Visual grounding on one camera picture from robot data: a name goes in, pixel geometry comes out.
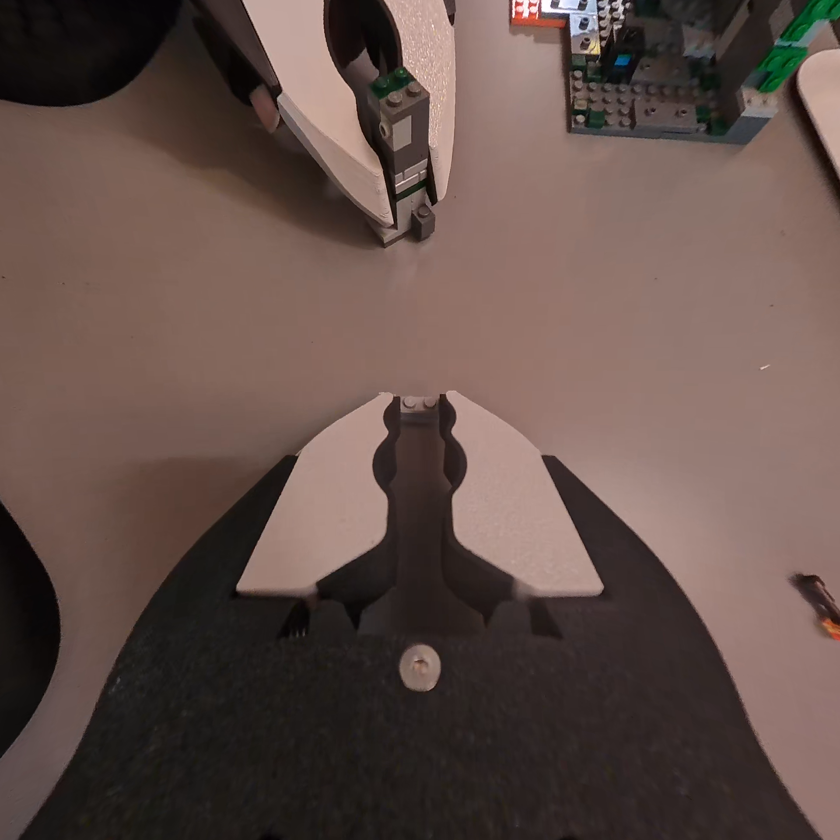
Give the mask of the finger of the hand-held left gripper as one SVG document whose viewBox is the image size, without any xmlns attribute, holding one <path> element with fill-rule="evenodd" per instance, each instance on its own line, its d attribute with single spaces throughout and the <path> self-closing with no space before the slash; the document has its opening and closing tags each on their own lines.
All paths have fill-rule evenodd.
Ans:
<svg viewBox="0 0 840 840">
<path fill-rule="evenodd" d="M 385 174 L 362 132 L 357 102 L 329 51 L 323 1 L 245 1 L 280 84 L 291 131 L 333 183 L 376 222 L 393 221 Z"/>
<path fill-rule="evenodd" d="M 429 95 L 428 149 L 437 200 L 447 192 L 455 142 L 454 1 L 386 1 L 400 39 L 401 64 Z"/>
</svg>

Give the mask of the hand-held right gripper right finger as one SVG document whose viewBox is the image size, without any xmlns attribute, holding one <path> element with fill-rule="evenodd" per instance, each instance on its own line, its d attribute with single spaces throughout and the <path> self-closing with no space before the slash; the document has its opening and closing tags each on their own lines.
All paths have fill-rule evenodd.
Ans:
<svg viewBox="0 0 840 840">
<path fill-rule="evenodd" d="M 549 623 L 548 602 L 584 601 L 604 583 L 539 449 L 459 392 L 440 396 L 449 483 L 441 566 L 451 592 L 484 625 Z"/>
</svg>

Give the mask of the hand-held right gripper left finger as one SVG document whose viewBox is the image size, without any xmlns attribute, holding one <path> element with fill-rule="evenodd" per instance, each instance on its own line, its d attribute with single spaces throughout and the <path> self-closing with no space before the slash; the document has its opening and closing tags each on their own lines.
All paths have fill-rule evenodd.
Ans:
<svg viewBox="0 0 840 840">
<path fill-rule="evenodd" d="M 382 392 L 297 454 L 236 593 L 341 604 L 353 625 L 396 583 L 398 396 Z"/>
</svg>

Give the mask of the grey brick pillar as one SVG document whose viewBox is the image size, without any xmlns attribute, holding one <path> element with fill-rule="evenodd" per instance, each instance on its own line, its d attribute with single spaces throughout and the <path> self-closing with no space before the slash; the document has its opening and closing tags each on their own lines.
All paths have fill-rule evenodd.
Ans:
<svg viewBox="0 0 840 840">
<path fill-rule="evenodd" d="M 390 224 L 373 227 L 384 247 L 406 236 L 423 241 L 436 225 L 429 93 L 404 66 L 375 78 L 365 93 L 366 138 L 380 160 L 393 216 Z"/>
</svg>

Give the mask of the black quilted elbow pad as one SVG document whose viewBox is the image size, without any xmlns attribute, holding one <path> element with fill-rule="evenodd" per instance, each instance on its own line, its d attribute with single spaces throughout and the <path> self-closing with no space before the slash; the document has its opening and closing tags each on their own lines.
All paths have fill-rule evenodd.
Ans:
<svg viewBox="0 0 840 840">
<path fill-rule="evenodd" d="M 1 754 L 28 725 L 60 649 L 60 609 L 45 566 L 1 507 Z"/>
<path fill-rule="evenodd" d="M 2 1 L 1 99 L 40 107 L 96 102 L 148 66 L 181 1 Z"/>
</svg>

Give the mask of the person's left hand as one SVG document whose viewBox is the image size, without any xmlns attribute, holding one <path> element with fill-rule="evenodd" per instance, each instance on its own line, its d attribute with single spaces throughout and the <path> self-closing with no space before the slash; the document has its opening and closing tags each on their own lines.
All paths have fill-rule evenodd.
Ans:
<svg viewBox="0 0 840 840">
<path fill-rule="evenodd" d="M 260 124 L 269 134 L 276 132 L 282 122 L 277 106 L 277 98 L 265 84 L 259 84 L 253 89 L 248 99 Z"/>
</svg>

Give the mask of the grey baseplate brick building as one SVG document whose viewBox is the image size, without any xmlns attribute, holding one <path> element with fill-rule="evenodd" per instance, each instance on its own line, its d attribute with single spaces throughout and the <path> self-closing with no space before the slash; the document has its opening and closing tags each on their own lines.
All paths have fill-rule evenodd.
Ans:
<svg viewBox="0 0 840 840">
<path fill-rule="evenodd" d="M 565 28 L 572 133 L 750 143 L 838 1 L 509 2 L 511 26 Z"/>
</svg>

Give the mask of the small brown toy tool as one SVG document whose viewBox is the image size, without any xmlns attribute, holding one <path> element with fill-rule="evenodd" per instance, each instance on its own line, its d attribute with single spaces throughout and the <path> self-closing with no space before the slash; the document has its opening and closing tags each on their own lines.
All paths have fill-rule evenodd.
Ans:
<svg viewBox="0 0 840 840">
<path fill-rule="evenodd" d="M 826 634 L 839 641 L 839 606 L 823 579 L 817 574 L 795 573 L 791 583 L 812 607 L 817 622 Z"/>
</svg>

